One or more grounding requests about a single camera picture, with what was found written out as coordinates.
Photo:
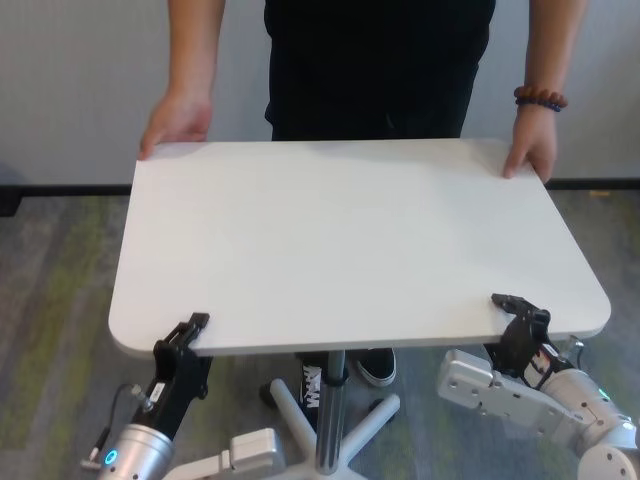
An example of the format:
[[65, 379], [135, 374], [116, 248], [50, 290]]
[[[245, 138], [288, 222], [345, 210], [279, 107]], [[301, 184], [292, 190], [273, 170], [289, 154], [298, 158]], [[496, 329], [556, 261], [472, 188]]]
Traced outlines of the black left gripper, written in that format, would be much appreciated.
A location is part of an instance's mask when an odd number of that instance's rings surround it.
[[210, 358], [199, 357], [188, 346], [209, 322], [207, 313], [193, 313], [187, 322], [179, 322], [154, 346], [155, 376], [147, 389], [151, 396], [163, 384], [158, 399], [149, 411], [137, 410], [137, 424], [175, 438], [191, 402], [208, 394]]

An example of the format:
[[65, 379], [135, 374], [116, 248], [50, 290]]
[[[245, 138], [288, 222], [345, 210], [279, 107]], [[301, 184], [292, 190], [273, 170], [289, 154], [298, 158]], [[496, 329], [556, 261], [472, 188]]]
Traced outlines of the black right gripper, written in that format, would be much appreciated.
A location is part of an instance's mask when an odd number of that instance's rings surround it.
[[552, 375], [568, 369], [548, 335], [551, 314], [523, 297], [493, 293], [492, 303], [513, 316], [497, 342], [485, 344], [494, 370], [540, 390]]

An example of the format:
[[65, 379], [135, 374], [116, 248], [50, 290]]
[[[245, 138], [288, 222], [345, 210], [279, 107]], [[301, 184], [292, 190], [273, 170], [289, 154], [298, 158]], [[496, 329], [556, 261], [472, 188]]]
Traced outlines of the person's left hand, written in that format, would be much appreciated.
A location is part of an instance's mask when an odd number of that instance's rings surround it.
[[513, 178], [525, 165], [530, 165], [546, 183], [552, 177], [556, 158], [555, 112], [539, 105], [519, 106], [503, 177]]

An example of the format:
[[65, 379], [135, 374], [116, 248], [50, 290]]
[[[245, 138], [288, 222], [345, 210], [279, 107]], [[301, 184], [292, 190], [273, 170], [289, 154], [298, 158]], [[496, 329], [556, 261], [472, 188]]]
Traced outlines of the person's right hand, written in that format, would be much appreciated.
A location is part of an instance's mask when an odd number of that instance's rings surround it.
[[207, 93], [167, 92], [150, 114], [138, 159], [149, 159], [160, 144], [205, 141], [211, 118], [212, 101]]

